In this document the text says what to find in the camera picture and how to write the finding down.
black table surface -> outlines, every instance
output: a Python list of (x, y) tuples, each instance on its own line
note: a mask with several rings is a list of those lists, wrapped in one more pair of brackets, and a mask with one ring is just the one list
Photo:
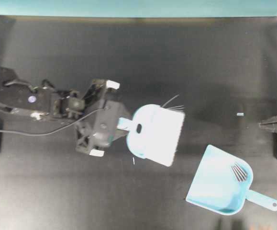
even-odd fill
[[(75, 151), (73, 128), (3, 134), (0, 230), (277, 230), (277, 212), (249, 201), (233, 216), (185, 201), (208, 144), (247, 161), (251, 189), (277, 199), (277, 141), (257, 125), (277, 114), (277, 18), (0, 16), (0, 66), (82, 92), (117, 81), (131, 113), (176, 94), (171, 105), (186, 107), (170, 168), (134, 157), (124, 138), (97, 158)], [(57, 126), (0, 114), (4, 129)]]

black cable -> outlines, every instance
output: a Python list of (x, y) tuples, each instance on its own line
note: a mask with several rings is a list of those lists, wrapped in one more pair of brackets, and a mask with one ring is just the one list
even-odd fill
[(28, 89), (32, 93), (36, 93), (36, 89), (29, 82), (27, 82), (25, 80), (14, 79), (14, 80), (9, 80), (4, 83), (4, 86), (12, 86), (12, 85), (23, 85), (23, 86), (28, 87)]
[(51, 135), (53, 133), (56, 133), (58, 131), (61, 131), (62, 129), (65, 129), (65, 128), (68, 128), (70, 126), (72, 126), (73, 124), (85, 119), (86, 117), (88, 117), (89, 115), (92, 115), (93, 113), (97, 112), (97, 111), (100, 111), (100, 110), (105, 110), (105, 109), (95, 109), (93, 111), (91, 111), (90, 113), (82, 116), (81, 118), (79, 118), (78, 120), (74, 121), (74, 122), (71, 122), (70, 124), (68, 125), (65, 125), (65, 126), (62, 126), (60, 128), (57, 128), (53, 131), (50, 131), (50, 132), (46, 132), (46, 133), (28, 133), (28, 132), (21, 132), (21, 131), (15, 131), (15, 130), (3, 130), (3, 129), (0, 129), (0, 133), (13, 133), (13, 134), (19, 134), (19, 135), (24, 135), (24, 136), (29, 136), (29, 137), (41, 137), (41, 136), (47, 136), (47, 135)]
[(42, 87), (43, 88), (48, 88), (54, 92), (57, 92), (57, 89), (55, 88), (55, 86), (51, 83), (51, 81), (49, 81), (48, 79), (44, 79), (42, 80)]
[[(103, 86), (103, 84), (100, 85), (100, 86), (98, 86), (98, 87), (96, 87), (95, 89), (93, 89), (93, 91), (96, 92), (96, 91), (97, 91), (98, 89), (100, 89), (102, 86)], [(90, 90), (90, 88), (88, 88), (87, 91), (83, 94), (81, 100), (86, 100), (87, 98), (93, 96), (93, 94), (90, 94), (90, 95), (86, 96), (86, 94), (89, 92), (89, 90)]]

dustpan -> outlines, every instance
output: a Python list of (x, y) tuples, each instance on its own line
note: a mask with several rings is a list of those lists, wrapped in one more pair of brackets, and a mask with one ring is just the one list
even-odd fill
[[(231, 170), (237, 162), (247, 173), (247, 179), (239, 182)], [(245, 200), (277, 211), (277, 200), (250, 190), (253, 171), (244, 160), (209, 145), (192, 181), (186, 201), (222, 215), (239, 212)]]

